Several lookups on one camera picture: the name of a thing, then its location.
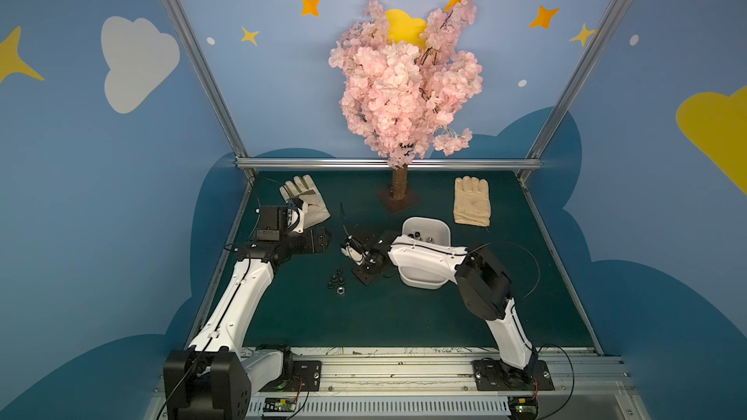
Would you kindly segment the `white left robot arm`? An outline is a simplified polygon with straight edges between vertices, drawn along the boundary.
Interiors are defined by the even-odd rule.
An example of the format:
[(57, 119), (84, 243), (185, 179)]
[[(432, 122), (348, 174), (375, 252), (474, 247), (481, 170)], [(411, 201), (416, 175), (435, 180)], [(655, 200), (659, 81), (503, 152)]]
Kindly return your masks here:
[(260, 300), (278, 268), (295, 255), (325, 252), (332, 235), (315, 226), (302, 233), (258, 231), (237, 251), (230, 283), (202, 330), (163, 366), (168, 419), (243, 419), (251, 398), (270, 384), (293, 382), (290, 350), (241, 348)]

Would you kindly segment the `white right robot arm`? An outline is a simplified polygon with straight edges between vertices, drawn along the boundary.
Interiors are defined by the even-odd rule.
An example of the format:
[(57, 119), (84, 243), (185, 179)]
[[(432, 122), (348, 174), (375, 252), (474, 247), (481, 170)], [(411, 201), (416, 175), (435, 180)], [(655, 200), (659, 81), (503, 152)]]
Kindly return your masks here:
[(467, 309), (490, 329), (502, 367), (525, 376), (532, 373), (537, 351), (517, 315), (512, 280), (485, 244), (455, 247), (441, 235), (404, 229), (379, 236), (356, 231), (344, 239), (340, 249), (366, 285), (389, 264), (397, 268), (403, 283), (416, 289), (438, 290), (449, 282), (455, 284)]

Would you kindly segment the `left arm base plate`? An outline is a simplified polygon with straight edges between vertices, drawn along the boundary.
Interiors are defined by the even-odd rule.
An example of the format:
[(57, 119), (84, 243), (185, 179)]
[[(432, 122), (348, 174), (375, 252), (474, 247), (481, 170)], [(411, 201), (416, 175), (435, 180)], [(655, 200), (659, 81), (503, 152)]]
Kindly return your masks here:
[(286, 369), (281, 377), (270, 381), (261, 389), (261, 392), (318, 392), (320, 390), (322, 368), (321, 361), (293, 361), (290, 371)]

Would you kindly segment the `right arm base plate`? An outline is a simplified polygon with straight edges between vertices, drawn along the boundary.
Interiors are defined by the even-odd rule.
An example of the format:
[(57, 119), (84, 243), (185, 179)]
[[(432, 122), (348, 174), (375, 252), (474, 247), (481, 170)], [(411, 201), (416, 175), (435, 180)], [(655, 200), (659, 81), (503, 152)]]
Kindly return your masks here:
[(479, 391), (554, 391), (554, 381), (547, 364), (532, 359), (525, 369), (509, 366), (500, 359), (472, 361), (474, 379)]

